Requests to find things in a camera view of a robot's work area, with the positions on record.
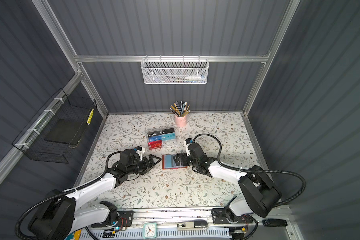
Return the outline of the red leather card holder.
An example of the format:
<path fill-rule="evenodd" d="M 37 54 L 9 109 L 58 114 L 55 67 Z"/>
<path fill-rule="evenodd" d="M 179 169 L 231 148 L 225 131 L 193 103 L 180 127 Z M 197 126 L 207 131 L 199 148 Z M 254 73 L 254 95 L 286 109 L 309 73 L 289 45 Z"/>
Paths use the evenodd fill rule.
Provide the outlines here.
<path fill-rule="evenodd" d="M 181 163 L 175 162 L 175 155 L 162 155 L 162 169 L 170 170 L 170 169 L 182 169 L 187 166 L 183 166 Z"/>

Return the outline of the clear acrylic card organizer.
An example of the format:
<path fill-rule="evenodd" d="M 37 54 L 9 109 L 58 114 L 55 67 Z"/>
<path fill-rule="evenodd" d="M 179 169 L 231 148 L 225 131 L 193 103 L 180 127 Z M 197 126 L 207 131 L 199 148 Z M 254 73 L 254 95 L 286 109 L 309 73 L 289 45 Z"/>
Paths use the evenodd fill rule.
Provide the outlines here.
<path fill-rule="evenodd" d="M 148 148 L 150 150 L 175 145 L 177 142 L 175 126 L 151 128 L 146 131 Z"/>

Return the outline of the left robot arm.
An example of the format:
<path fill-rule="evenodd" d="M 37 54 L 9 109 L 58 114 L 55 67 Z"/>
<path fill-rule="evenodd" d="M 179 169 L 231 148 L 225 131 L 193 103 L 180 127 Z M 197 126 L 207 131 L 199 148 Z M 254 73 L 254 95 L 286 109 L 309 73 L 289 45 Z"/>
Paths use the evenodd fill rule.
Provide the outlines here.
<path fill-rule="evenodd" d="M 122 228 L 124 218 L 118 208 L 101 201 L 94 207 L 83 206 L 99 195 L 130 181 L 130 176 L 145 175 L 161 162 L 161 158 L 144 155 L 145 149 L 136 147 L 111 153 L 106 159 L 103 173 L 92 181 L 64 191 L 51 191 L 40 203 L 24 215 L 34 212 L 28 224 L 32 240 L 63 240 L 69 234 L 99 224 L 102 227 Z"/>

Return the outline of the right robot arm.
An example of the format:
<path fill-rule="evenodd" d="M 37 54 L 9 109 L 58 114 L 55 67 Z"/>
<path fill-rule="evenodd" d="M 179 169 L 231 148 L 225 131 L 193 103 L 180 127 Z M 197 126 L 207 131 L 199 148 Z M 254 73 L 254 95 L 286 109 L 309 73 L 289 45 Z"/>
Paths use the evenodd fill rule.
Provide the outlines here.
<path fill-rule="evenodd" d="M 208 157 L 198 143 L 187 144 L 186 152 L 176 154 L 174 161 L 178 167 L 191 166 L 196 173 L 233 183 L 240 188 L 242 194 L 225 206 L 224 214 L 230 222 L 251 213 L 265 218 L 281 198 L 280 191 L 269 176 L 258 172 L 263 170 L 261 167 L 253 166 L 249 172 L 242 168 L 236 170 L 220 163 L 217 158 Z"/>

